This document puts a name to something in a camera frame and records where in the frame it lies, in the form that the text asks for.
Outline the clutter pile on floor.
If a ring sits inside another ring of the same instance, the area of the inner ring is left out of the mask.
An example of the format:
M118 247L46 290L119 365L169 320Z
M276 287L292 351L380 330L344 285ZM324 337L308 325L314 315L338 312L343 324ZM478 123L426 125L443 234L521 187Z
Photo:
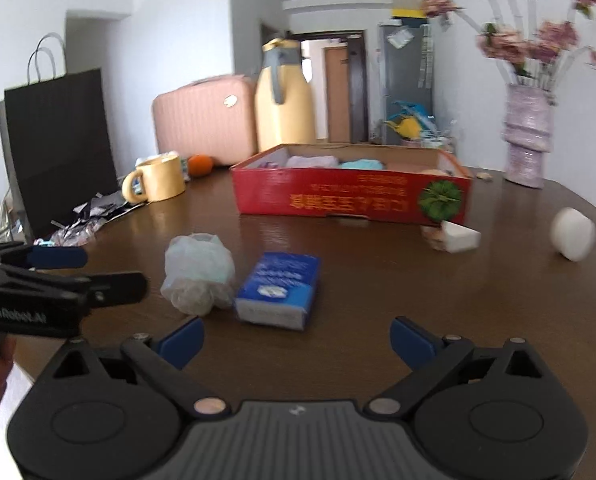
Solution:
M394 111L383 121L385 136L393 134L397 141L410 148L439 148L455 153L455 138L450 130L440 130L435 117L423 104L392 101Z

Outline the lilac folded towel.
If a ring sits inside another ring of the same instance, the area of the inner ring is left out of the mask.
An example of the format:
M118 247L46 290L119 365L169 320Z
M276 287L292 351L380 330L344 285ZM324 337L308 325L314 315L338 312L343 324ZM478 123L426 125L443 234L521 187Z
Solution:
M294 155L287 159L286 168L309 169L309 168L337 168L339 160L335 156L298 156Z

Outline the orange fruit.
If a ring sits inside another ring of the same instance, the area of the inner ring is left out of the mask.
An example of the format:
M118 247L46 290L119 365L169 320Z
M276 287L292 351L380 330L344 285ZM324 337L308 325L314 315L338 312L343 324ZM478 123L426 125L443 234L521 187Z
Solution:
M187 159L186 166L187 174L195 179L209 176L213 170L214 163L208 155L193 155Z

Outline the blue tissue pack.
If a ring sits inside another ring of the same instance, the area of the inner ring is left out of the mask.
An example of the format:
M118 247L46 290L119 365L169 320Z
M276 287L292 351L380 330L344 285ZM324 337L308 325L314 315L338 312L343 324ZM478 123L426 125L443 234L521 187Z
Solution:
M265 252L235 297L246 323L302 332L319 281L321 260L288 252Z

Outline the white foam block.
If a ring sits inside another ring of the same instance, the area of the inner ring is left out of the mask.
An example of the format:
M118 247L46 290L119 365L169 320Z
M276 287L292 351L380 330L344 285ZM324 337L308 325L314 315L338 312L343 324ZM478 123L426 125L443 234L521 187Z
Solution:
M474 250L481 239L481 232L449 221L441 222L440 226L422 226L420 230L432 248L449 254Z

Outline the pink suitcase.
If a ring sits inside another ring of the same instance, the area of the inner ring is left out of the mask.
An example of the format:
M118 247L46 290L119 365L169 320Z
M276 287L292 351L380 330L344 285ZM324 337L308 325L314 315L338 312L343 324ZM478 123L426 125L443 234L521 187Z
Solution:
M195 81L161 94L152 105L159 151L207 155L232 166L257 153L254 85L243 75Z

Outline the yellow mug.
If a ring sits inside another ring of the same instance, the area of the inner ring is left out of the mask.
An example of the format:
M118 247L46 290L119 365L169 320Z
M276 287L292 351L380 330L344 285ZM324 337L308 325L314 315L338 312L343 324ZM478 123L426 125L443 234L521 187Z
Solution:
M177 152L161 154L136 165L124 177L121 188L123 198L130 204L163 202L184 191L184 174Z

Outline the crumpled foil wrappers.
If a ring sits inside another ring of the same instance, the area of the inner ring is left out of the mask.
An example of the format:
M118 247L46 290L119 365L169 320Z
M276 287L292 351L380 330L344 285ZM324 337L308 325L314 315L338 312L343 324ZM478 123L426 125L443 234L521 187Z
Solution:
M146 202L129 203L120 191L110 195L96 194L92 200L74 208L74 218L70 223L53 220L55 231L48 237L38 238L34 244L43 247L84 246L95 240L96 233L106 224L146 205Z

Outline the purple glitter vase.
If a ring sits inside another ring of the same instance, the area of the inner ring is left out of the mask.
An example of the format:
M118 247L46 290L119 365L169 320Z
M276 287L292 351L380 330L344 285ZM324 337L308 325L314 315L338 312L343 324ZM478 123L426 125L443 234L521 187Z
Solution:
M526 188L543 188L544 155L552 151L554 106L548 92L509 84L503 140L505 179Z

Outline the grey refrigerator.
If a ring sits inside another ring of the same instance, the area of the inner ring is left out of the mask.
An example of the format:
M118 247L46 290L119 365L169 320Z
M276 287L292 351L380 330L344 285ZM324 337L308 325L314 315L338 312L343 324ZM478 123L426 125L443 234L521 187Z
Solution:
M432 66L434 52L428 21L394 18L380 25L379 75L383 100L383 144L403 139L387 125L398 122L406 108L432 116Z

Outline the black paper bag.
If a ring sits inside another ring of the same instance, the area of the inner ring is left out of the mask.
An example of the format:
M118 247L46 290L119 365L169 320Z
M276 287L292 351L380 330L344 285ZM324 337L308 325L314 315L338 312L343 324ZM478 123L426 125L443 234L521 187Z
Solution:
M70 223L74 208L96 194L118 191L98 68L6 89L0 129L14 211L29 242Z

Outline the white round sponge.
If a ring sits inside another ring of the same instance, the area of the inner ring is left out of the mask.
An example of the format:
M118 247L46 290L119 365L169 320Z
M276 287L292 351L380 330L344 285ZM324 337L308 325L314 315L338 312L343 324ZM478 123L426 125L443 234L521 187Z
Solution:
M595 223L575 208L561 209L550 229L553 247L572 262L586 258L596 240Z

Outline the red cardboard box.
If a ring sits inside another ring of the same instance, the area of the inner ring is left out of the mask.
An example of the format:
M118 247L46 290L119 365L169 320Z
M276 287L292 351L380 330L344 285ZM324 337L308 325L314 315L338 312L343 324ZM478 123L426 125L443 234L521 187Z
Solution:
M378 160L380 169L292 168L292 156ZM454 155L373 144L281 144L231 168L241 214L356 217L436 226L465 219L473 175Z

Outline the yellow thermos jug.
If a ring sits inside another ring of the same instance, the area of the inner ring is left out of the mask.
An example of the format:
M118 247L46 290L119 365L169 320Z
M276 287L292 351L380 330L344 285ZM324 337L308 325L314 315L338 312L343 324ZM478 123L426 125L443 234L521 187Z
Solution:
M302 72L300 42L274 38L262 47L255 108L258 148L316 140L312 90Z

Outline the dried pink flowers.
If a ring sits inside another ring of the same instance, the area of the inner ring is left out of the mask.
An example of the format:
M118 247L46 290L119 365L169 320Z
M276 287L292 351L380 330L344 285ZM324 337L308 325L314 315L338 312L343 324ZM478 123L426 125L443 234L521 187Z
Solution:
M444 26L457 16L476 32L476 45L485 58L496 61L511 84L539 88L552 94L569 67L583 55L596 68L596 49L580 44L575 18L591 21L596 0L571 0L566 18L539 21L539 0L484 0L492 19L479 24L454 0L422 0L425 18L436 18Z

